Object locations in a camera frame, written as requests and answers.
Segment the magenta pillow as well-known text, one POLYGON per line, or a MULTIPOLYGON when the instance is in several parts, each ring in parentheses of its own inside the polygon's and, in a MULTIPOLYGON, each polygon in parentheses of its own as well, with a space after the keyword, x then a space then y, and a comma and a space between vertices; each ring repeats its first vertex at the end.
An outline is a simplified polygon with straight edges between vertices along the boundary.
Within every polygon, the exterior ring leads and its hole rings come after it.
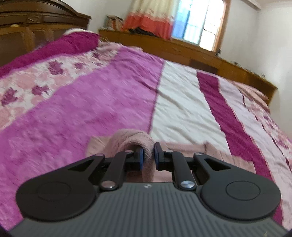
POLYGON ((1 77, 11 71, 26 67, 35 62, 49 59, 56 55, 75 55, 88 52, 99 44, 99 34, 81 29, 71 29, 71 33, 62 35, 57 40, 16 57, 10 63, 1 67, 1 77))

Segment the dark clothes on cabinet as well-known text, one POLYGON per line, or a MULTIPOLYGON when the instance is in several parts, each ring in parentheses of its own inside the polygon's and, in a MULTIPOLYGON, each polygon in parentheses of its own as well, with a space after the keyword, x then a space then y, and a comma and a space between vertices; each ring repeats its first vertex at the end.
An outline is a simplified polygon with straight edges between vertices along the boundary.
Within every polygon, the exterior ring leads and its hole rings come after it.
POLYGON ((146 35, 146 36, 154 36, 154 37, 156 37, 155 34, 149 32, 149 31, 145 31, 145 30, 141 29, 140 27, 137 27, 135 29, 128 29, 128 32, 130 34, 139 34, 139 35, 146 35))

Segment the long wooden drawer cabinet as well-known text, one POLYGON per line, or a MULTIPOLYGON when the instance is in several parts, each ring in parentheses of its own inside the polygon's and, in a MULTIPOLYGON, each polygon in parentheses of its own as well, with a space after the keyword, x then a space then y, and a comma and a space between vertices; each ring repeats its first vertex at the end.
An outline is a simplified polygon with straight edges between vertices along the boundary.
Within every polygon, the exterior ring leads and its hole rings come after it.
POLYGON ((179 40, 163 40, 155 36, 99 30, 99 35, 125 46, 136 46, 144 52, 168 61, 216 74, 223 78, 252 86, 268 97, 270 103, 277 87, 271 82, 216 56, 214 52, 179 40))

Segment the magenta striped floral bedspread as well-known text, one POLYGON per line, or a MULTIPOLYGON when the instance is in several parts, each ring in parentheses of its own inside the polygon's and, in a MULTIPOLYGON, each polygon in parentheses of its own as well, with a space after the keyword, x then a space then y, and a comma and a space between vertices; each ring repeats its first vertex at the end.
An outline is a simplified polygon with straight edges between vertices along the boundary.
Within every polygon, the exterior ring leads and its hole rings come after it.
POLYGON ((26 180, 94 153, 122 150, 125 130, 207 154, 274 181, 274 218, 291 228, 291 140, 251 86, 113 42, 1 77, 1 225, 22 220, 26 180))

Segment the cream and orange curtain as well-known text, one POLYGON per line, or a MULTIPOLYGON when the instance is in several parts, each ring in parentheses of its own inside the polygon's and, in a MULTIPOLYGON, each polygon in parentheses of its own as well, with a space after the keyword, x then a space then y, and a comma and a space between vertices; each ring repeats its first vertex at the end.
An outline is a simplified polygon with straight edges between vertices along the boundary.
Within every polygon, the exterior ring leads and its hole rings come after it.
POLYGON ((164 40, 171 39, 178 6, 175 0, 136 0, 124 20, 122 31, 140 28, 164 40))

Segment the dark wooden headboard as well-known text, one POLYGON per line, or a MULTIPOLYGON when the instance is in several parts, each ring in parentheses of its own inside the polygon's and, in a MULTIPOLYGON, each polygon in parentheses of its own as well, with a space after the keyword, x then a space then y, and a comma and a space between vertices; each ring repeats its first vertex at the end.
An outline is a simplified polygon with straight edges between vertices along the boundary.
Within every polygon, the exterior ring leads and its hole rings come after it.
POLYGON ((63 1, 1 1, 1 66, 90 20, 63 1))

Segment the window with wooden frame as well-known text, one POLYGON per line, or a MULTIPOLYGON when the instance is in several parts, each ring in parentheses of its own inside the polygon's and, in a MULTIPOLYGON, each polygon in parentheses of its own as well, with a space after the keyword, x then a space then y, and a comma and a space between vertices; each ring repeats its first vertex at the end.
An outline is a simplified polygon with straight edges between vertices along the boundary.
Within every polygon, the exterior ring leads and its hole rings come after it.
POLYGON ((217 52, 226 29, 231 1, 178 1, 172 38, 217 52))

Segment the stack of books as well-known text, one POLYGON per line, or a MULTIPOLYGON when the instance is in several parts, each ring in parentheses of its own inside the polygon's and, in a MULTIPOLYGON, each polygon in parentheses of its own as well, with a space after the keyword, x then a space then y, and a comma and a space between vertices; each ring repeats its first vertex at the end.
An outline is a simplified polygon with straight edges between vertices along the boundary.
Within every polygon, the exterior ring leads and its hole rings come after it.
POLYGON ((102 30, 122 31, 124 20, 115 15, 107 15, 104 19, 102 30))

